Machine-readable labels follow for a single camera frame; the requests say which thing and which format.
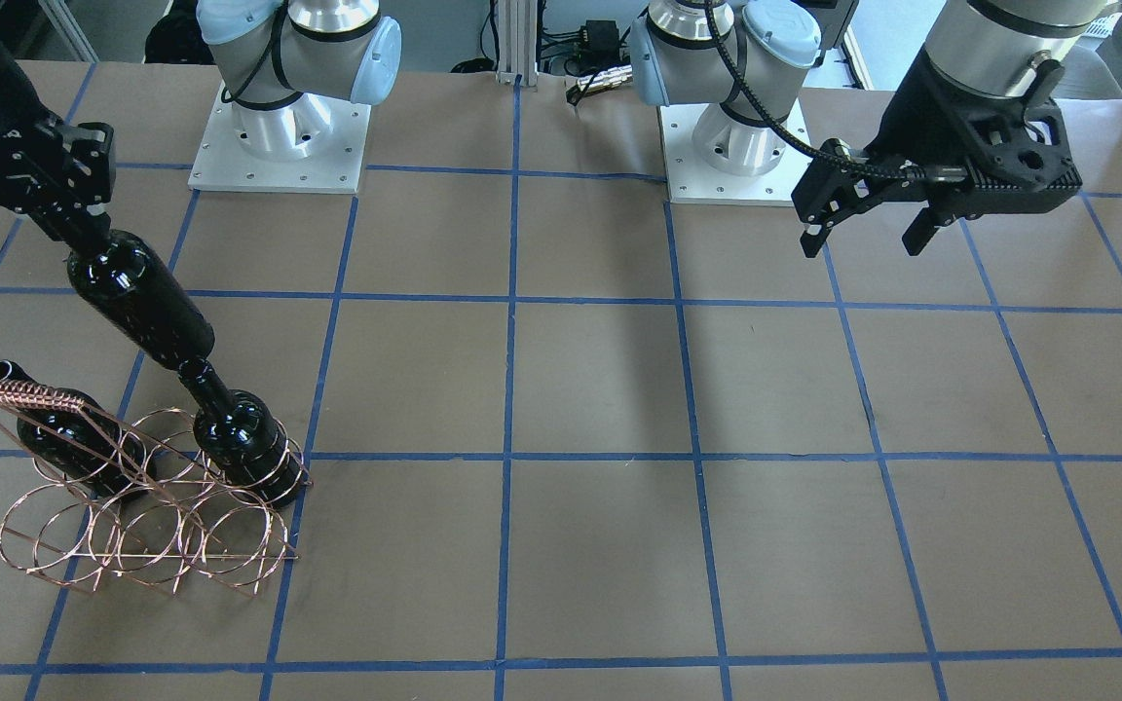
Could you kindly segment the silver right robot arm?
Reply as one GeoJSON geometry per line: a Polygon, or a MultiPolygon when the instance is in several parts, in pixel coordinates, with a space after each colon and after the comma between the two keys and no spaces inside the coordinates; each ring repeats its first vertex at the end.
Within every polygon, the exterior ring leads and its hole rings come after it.
{"type": "MultiPolygon", "coordinates": [[[[201,1],[221,72],[190,185],[201,191],[355,196],[371,107],[399,72],[402,31],[377,1],[201,1]]],[[[53,240],[105,216],[111,124],[50,111],[0,40],[0,207],[53,240]]]]}

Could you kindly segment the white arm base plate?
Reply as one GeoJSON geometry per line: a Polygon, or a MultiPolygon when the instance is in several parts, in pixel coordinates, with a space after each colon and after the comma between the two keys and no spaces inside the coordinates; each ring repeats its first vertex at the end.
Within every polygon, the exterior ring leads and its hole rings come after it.
{"type": "Polygon", "coordinates": [[[721,105],[659,107],[669,200],[674,204],[791,205],[810,158],[721,105]]]}
{"type": "Polygon", "coordinates": [[[197,191],[355,195],[371,107],[304,93],[275,111],[215,99],[193,160],[197,191]]]}

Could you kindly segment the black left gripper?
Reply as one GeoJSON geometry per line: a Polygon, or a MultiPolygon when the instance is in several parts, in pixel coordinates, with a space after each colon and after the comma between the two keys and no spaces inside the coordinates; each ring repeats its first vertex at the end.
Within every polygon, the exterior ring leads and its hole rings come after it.
{"type": "Polygon", "coordinates": [[[1010,203],[1010,182],[994,163],[1008,154],[991,142],[994,133],[1009,142],[1009,99],[971,92],[936,67],[926,50],[918,52],[867,146],[870,160],[891,169],[938,168],[960,178],[882,177],[870,173],[870,164],[855,163],[842,139],[825,139],[791,192],[804,223],[799,239],[804,257],[822,252],[834,227],[881,203],[927,203],[901,236],[910,257],[956,221],[954,211],[996,211],[1010,203]]]}

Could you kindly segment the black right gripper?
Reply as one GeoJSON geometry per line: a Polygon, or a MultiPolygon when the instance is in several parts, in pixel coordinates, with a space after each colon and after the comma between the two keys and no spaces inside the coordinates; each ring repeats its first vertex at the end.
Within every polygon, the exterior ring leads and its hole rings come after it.
{"type": "Polygon", "coordinates": [[[104,245],[113,139],[111,124],[59,121],[0,40],[0,207],[30,218],[55,242],[104,245]]]}

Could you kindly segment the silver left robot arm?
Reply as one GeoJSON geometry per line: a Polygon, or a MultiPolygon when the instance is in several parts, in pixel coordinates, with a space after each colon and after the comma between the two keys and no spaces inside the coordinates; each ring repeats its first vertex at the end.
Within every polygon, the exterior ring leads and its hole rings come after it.
{"type": "Polygon", "coordinates": [[[1118,12],[1122,1],[949,1],[863,148],[785,128],[822,54],[822,28],[793,1],[651,1],[627,48],[646,105],[703,105],[716,129],[770,132],[807,156],[791,195],[806,257],[847,218],[922,203],[901,239],[916,256],[958,219],[1043,214],[1078,194],[1054,91],[1079,36],[1118,12]]]}

